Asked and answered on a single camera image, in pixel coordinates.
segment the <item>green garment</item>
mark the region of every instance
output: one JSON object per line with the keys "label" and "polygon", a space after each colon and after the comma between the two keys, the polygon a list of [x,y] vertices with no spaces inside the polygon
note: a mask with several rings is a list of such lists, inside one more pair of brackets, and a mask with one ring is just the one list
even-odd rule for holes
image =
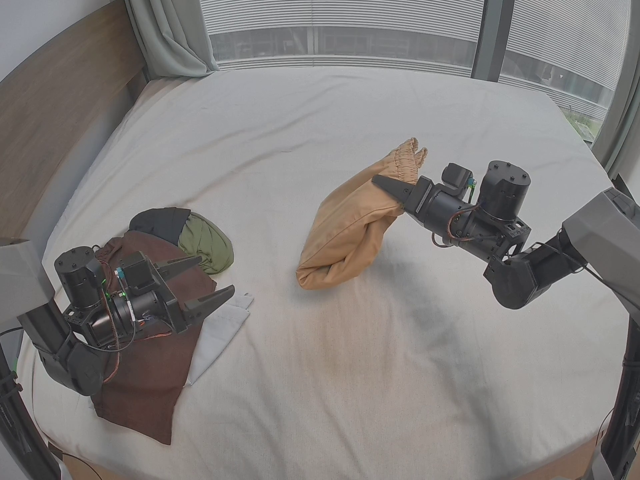
{"label": "green garment", "polygon": [[178,247],[187,256],[202,256],[200,266],[208,275],[219,274],[234,262],[229,238],[215,224],[194,212],[182,228]]}

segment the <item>clothing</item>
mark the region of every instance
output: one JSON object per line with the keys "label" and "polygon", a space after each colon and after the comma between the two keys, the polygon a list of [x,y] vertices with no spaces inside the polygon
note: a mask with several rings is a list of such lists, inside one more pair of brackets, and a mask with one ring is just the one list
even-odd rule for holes
{"label": "clothing", "polygon": [[330,288],[352,279],[373,263],[385,231],[402,205],[373,185],[376,174],[407,183],[418,181],[427,150],[411,138],[336,188],[320,204],[296,270],[305,290]]}
{"label": "clothing", "polygon": [[142,231],[178,245],[180,233],[191,210],[186,208],[151,208],[131,219],[129,231]]}
{"label": "clothing", "polygon": [[[122,238],[112,238],[95,256],[114,270],[121,258],[135,251],[142,251],[153,262],[185,257],[175,245],[138,231],[128,231]],[[111,280],[109,291],[116,291],[116,277],[109,275],[107,268],[105,274]],[[215,281],[197,267],[170,279],[167,286],[180,305],[216,289]],[[171,444],[173,407],[187,379],[200,327],[194,325],[181,334],[155,339],[139,340],[136,337],[136,341],[121,352],[116,375],[92,396],[96,414],[162,444]],[[152,324],[143,336],[153,337],[167,330],[165,324]],[[116,354],[110,356],[114,357],[109,361],[105,378],[115,367]]]}
{"label": "clothing", "polygon": [[234,262],[231,241],[202,215],[191,212],[182,228],[178,247],[187,256],[202,256],[200,266],[208,275],[219,274]]}
{"label": "clothing", "polygon": [[187,385],[192,385],[222,354],[229,342],[242,327],[250,313],[247,308],[253,295],[234,295],[211,315],[204,319],[200,338],[191,358]]}

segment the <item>headboard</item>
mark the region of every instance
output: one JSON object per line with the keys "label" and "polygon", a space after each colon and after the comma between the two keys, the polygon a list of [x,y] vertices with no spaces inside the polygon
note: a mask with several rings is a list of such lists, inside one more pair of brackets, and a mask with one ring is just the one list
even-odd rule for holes
{"label": "headboard", "polygon": [[73,148],[144,65],[124,1],[116,0],[0,81],[0,236],[23,236],[56,172],[70,168]]}

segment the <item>mattress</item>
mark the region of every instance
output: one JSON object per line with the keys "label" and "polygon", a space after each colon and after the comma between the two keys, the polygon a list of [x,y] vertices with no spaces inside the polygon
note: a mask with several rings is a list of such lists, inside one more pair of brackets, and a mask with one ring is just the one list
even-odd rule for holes
{"label": "mattress", "polygon": [[307,292],[295,269],[331,190],[415,136],[421,174],[491,160],[532,183],[530,242],[610,186],[539,92],[369,68],[263,68],[148,85],[77,188],[44,265],[121,235],[137,212],[188,207],[234,245],[219,286],[252,315],[186,387],[165,446],[95,415],[25,340],[23,396],[61,449],[136,479],[501,479],[592,437],[611,409],[627,314],[587,274],[525,308],[493,298],[485,264],[402,216],[361,276]]}

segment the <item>corrugated metal facade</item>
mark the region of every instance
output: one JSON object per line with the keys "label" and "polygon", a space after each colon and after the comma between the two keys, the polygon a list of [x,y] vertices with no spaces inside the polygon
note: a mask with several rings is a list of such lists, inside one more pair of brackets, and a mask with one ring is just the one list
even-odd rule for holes
{"label": "corrugated metal facade", "polygon": [[[294,48],[302,54],[222,59],[218,62],[222,69],[359,65],[469,76],[468,66],[454,65],[453,60],[447,64],[441,59],[322,54],[317,31],[322,27],[387,29],[475,43],[484,0],[201,0],[201,4],[213,38],[258,29],[308,30],[307,43]],[[560,67],[612,90],[623,60],[628,17],[629,0],[516,0],[507,50]],[[242,46],[244,49],[235,51],[260,51],[247,43]],[[586,99],[584,94],[558,90],[531,78],[524,80],[503,74],[500,82],[542,90],[559,106],[597,119],[603,119],[607,112],[607,107]]]}

